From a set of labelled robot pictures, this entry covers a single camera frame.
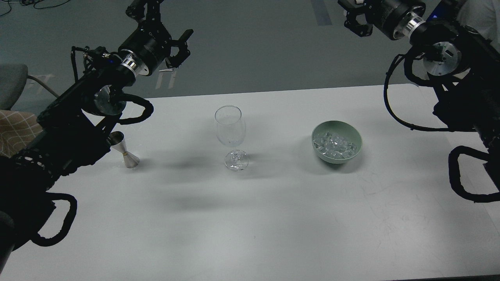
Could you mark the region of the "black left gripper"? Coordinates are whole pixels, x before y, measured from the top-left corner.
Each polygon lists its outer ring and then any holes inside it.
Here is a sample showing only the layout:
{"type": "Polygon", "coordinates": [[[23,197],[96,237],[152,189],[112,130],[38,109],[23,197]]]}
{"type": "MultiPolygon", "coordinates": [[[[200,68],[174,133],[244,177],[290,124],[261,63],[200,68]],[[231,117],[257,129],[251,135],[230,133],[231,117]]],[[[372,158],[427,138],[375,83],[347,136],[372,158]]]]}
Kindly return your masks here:
{"type": "Polygon", "coordinates": [[[163,61],[165,69],[177,69],[191,55],[188,40],[194,30],[185,30],[177,40],[171,39],[161,22],[160,7],[163,2],[133,0],[126,8],[126,15],[139,25],[118,47],[118,54],[123,58],[123,65],[134,75],[149,76],[163,61]],[[172,48],[177,49],[175,55],[171,54],[172,48]]]}

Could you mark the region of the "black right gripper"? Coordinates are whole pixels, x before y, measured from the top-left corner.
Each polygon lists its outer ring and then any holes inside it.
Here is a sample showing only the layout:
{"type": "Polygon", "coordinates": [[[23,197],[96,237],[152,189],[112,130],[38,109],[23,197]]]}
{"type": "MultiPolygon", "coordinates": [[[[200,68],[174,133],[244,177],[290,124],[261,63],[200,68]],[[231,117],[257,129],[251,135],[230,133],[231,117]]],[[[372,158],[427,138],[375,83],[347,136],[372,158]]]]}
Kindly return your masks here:
{"type": "Polygon", "coordinates": [[[393,41],[404,36],[401,21],[407,14],[423,16],[426,10],[426,4],[421,0],[368,0],[367,8],[364,0],[338,0],[338,4],[345,11],[345,28],[359,37],[369,37],[374,25],[393,41]],[[364,16],[366,11],[368,23],[359,22],[357,17],[364,16]]]}

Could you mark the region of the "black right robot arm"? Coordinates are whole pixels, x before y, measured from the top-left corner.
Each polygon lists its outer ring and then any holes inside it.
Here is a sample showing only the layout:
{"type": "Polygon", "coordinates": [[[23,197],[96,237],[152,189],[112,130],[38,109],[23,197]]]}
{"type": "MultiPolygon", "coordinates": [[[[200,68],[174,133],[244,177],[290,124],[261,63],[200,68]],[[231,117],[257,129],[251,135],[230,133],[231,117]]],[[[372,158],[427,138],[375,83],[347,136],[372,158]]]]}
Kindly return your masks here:
{"type": "Polygon", "coordinates": [[[400,124],[422,132],[477,132],[485,152],[468,146],[454,148],[448,156],[452,190],[475,203],[498,202],[498,192],[473,194],[461,183],[459,157],[482,160],[484,169],[499,187],[499,53],[479,31],[457,20],[459,2],[441,0],[428,18],[422,0],[339,0],[345,11],[344,26],[359,37],[373,28],[390,40],[408,38],[411,48],[398,54],[386,72],[383,98],[387,111],[400,124]],[[389,80],[402,63],[406,78],[434,90],[433,114],[444,128],[417,126],[400,119],[389,103],[389,80]]]}

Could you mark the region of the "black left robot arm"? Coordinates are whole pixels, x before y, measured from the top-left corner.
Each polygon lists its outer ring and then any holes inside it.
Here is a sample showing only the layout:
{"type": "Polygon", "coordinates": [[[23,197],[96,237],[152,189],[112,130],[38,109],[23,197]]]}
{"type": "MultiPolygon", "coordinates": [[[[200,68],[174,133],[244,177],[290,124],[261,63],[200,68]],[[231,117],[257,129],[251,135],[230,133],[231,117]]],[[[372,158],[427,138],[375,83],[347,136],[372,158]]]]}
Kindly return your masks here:
{"type": "Polygon", "coordinates": [[[11,157],[1,157],[1,267],[10,254],[31,241],[50,247],[62,241],[73,224],[77,200],[50,189],[62,176],[95,164],[111,151],[112,130],[148,119],[153,105],[126,94],[138,75],[150,76],[161,65],[178,68],[189,56],[193,30],[173,39],[161,21],[160,0],[134,0],[126,10],[137,28],[109,52],[73,47],[84,54],[85,69],[36,121],[41,133],[11,157]]]}

